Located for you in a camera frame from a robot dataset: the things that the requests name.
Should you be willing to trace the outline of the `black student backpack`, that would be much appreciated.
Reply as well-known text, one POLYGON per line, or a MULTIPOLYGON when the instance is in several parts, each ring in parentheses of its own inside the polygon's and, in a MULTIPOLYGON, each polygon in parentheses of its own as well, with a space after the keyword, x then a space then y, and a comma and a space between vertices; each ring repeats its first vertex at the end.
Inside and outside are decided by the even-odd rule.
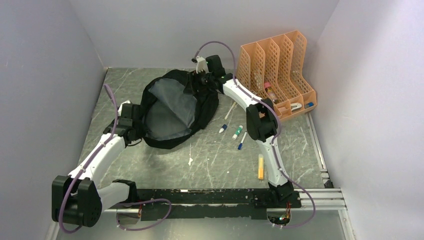
POLYGON ((173 69, 143 90, 138 132, 148 146, 173 149, 204 130, 215 116, 218 93, 207 89, 186 93, 189 74, 173 69))

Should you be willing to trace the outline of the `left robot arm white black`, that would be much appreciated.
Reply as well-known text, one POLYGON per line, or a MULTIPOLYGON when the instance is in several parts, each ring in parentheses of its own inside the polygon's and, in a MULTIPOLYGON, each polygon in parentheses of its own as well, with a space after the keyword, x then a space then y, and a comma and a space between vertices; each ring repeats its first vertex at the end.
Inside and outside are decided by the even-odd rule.
POLYGON ((139 194, 136 183, 117 179, 110 185, 97 186, 113 161, 133 141, 140 139, 141 107, 126 101, 118 109, 118 118, 105 128, 95 149, 68 175, 58 175, 51 187, 51 218, 55 222, 93 227, 101 213, 122 204, 132 208, 139 194))

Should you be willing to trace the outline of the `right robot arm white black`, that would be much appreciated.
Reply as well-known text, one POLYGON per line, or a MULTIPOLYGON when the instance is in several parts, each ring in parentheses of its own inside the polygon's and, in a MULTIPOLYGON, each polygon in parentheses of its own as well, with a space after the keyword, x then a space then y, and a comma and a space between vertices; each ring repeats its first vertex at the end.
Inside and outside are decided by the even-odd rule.
POLYGON ((269 98, 256 96, 236 77, 226 74, 218 55, 207 58, 195 56, 195 70, 189 74, 192 89, 211 90, 230 97, 245 111, 245 129, 263 155, 268 174, 269 199, 275 207, 282 207, 294 192, 278 149, 279 119, 269 98))

